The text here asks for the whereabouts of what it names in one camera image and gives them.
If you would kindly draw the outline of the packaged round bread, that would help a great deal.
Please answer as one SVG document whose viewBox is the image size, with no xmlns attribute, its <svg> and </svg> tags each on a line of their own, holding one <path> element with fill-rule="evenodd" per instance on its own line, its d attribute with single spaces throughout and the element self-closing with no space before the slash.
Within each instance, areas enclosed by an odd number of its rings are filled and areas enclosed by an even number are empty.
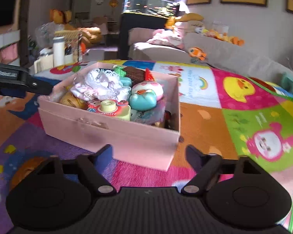
<svg viewBox="0 0 293 234">
<path fill-rule="evenodd" d="M 75 97 L 70 91 L 67 92 L 59 101 L 60 104 L 86 110 L 88 104 L 86 101 Z"/>
</svg>

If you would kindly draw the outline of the white thermos bottle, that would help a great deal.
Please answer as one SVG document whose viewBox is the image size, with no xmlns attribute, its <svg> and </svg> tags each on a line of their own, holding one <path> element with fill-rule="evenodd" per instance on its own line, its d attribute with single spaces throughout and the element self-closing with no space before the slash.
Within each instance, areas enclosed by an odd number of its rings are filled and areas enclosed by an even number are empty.
<svg viewBox="0 0 293 234">
<path fill-rule="evenodd" d="M 64 65 L 65 38 L 63 36 L 53 38 L 53 63 L 54 66 Z"/>
</svg>

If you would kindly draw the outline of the pink yellow tape toy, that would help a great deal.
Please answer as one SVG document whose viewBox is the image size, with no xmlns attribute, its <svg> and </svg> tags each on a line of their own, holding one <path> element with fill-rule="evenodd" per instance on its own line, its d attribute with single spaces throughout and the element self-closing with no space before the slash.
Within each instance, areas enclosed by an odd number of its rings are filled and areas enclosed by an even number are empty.
<svg viewBox="0 0 293 234">
<path fill-rule="evenodd" d="M 87 111 L 116 117 L 124 121 L 130 121 L 131 117 L 131 107 L 126 100 L 94 100 L 88 103 Z"/>
</svg>

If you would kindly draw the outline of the white pink plastic bag bundle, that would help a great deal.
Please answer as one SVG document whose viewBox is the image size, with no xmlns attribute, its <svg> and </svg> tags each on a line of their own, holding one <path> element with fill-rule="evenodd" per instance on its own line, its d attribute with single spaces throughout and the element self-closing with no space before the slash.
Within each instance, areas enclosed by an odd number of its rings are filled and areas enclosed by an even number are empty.
<svg viewBox="0 0 293 234">
<path fill-rule="evenodd" d="M 114 70 L 93 69 L 80 80 L 75 79 L 70 92 L 86 102 L 95 99 L 122 101 L 129 99 L 131 87 L 125 86 Z"/>
</svg>

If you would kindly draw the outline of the opera doll figurine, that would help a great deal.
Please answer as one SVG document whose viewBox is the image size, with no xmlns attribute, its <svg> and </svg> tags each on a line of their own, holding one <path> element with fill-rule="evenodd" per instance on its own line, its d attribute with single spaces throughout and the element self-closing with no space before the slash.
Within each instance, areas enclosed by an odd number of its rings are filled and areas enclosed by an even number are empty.
<svg viewBox="0 0 293 234">
<path fill-rule="evenodd" d="M 168 110 L 166 110 L 164 112 L 163 120 L 158 123 L 158 127 L 174 130 L 175 123 L 177 120 L 177 115 L 175 113 L 171 113 Z"/>
</svg>

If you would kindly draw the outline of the blue white cotton pad pack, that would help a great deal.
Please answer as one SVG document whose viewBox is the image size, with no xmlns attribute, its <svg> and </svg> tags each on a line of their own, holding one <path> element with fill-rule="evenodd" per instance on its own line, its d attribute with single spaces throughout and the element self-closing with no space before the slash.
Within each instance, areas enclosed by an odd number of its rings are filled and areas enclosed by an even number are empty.
<svg viewBox="0 0 293 234">
<path fill-rule="evenodd" d="M 155 108 L 146 111 L 131 109 L 130 121 L 145 125 L 154 125 L 155 123 L 161 123 L 164 121 L 165 109 L 165 103 L 157 104 Z"/>
</svg>

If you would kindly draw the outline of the orange plush toy row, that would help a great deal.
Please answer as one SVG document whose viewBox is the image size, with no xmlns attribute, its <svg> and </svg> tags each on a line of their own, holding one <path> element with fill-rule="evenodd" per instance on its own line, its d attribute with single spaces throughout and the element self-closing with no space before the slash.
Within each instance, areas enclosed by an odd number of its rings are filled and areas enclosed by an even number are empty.
<svg viewBox="0 0 293 234">
<path fill-rule="evenodd" d="M 214 30 L 207 30 L 205 27 L 197 27 L 195 32 L 206 37 L 211 37 L 234 45 L 243 46 L 245 41 L 237 36 L 228 36 L 226 33 L 219 33 Z"/>
</svg>

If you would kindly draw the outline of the pink pig squishy toy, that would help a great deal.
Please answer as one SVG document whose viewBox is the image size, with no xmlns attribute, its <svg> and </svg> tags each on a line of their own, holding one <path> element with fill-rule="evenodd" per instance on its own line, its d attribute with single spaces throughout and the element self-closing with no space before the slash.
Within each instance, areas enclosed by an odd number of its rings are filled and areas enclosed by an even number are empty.
<svg viewBox="0 0 293 234">
<path fill-rule="evenodd" d="M 163 97 L 162 85 L 155 81 L 144 81 L 138 83 L 132 87 L 131 92 L 132 94 L 136 94 L 138 91 L 141 92 L 147 90 L 152 90 L 155 93 L 157 100 L 160 100 Z"/>
</svg>

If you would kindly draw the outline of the colourful cartoon play mat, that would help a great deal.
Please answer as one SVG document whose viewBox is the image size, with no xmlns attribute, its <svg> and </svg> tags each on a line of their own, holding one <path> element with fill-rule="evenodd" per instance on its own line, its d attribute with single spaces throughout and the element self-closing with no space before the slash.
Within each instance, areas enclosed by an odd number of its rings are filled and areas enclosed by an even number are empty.
<svg viewBox="0 0 293 234">
<path fill-rule="evenodd" d="M 246 155 L 290 194 L 292 208 L 284 226 L 293 230 L 293 99 L 274 95 L 241 75 L 205 66 L 102 62 L 149 68 L 151 73 L 160 72 L 178 79 L 180 136 L 168 170 L 104 156 L 101 162 L 108 164 L 98 170 L 115 188 L 181 187 L 195 174 L 186 161 L 188 145 L 230 160 Z M 41 78 L 58 84 L 80 70 L 74 66 L 55 68 L 43 72 Z M 32 93 L 23 99 L 0 96 L 0 233 L 13 225 L 4 203 L 17 175 L 26 175 L 38 161 L 51 155 L 69 159 L 90 152 L 46 134 L 38 98 Z"/>
</svg>

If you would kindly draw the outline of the woven basket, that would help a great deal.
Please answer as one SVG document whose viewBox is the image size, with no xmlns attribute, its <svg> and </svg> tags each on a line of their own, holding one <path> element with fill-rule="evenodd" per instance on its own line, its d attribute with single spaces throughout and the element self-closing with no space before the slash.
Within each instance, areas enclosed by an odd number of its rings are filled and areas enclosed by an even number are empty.
<svg viewBox="0 0 293 234">
<path fill-rule="evenodd" d="M 55 31 L 55 37 L 64 37 L 64 59 L 66 64 L 82 62 L 81 31 Z"/>
</svg>

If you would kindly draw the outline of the brown round toy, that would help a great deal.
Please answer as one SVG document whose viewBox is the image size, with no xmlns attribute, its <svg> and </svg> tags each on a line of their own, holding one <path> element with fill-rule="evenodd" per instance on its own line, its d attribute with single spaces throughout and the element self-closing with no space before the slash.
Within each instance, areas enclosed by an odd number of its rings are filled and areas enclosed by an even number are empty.
<svg viewBox="0 0 293 234">
<path fill-rule="evenodd" d="M 125 76 L 131 79 L 132 86 L 145 81 L 144 70 L 132 66 L 126 66 L 123 71 L 126 72 Z"/>
</svg>

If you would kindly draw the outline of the pink cardboard box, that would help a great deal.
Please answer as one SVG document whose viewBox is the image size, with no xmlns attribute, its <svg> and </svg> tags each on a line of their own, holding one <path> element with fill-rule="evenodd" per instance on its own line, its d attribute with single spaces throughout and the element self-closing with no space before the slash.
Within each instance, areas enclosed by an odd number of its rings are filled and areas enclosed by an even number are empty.
<svg viewBox="0 0 293 234">
<path fill-rule="evenodd" d="M 180 136 L 177 77 L 160 72 L 152 73 L 163 85 L 168 110 L 172 114 L 170 129 L 123 121 L 59 103 L 64 88 L 72 85 L 77 76 L 86 75 L 92 69 L 112 67 L 111 63 L 93 63 L 58 83 L 49 96 L 39 96 L 38 111 L 46 134 L 91 152 L 97 152 L 104 145 L 111 144 L 113 158 L 117 160 L 167 171 Z"/>
</svg>

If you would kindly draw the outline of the green crochet hat doll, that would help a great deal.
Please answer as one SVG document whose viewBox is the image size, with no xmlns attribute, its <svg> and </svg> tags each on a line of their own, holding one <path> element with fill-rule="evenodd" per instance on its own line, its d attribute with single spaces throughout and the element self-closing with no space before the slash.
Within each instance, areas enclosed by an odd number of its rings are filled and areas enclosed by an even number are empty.
<svg viewBox="0 0 293 234">
<path fill-rule="evenodd" d="M 124 71 L 124 66 L 113 66 L 113 73 L 116 74 L 119 78 L 126 77 L 126 71 Z"/>
</svg>

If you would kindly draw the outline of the pink clothes pile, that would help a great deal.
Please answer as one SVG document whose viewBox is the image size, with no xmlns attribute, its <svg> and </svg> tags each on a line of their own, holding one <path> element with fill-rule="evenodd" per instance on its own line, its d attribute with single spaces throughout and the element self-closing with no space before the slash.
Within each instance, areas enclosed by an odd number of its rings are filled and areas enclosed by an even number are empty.
<svg viewBox="0 0 293 234">
<path fill-rule="evenodd" d="M 175 31 L 165 29 L 157 29 L 153 31 L 153 37 L 147 40 L 147 43 L 174 47 L 178 49 L 184 48 L 184 42 L 180 34 Z"/>
</svg>

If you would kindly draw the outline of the teal squishy toy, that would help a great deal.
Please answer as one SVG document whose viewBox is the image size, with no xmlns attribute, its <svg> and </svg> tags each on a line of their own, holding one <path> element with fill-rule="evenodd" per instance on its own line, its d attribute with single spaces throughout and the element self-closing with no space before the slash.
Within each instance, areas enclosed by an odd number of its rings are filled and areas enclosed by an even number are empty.
<svg viewBox="0 0 293 234">
<path fill-rule="evenodd" d="M 157 96 L 151 89 L 138 90 L 130 97 L 129 104 L 132 109 L 137 111 L 147 111 L 157 105 Z"/>
</svg>

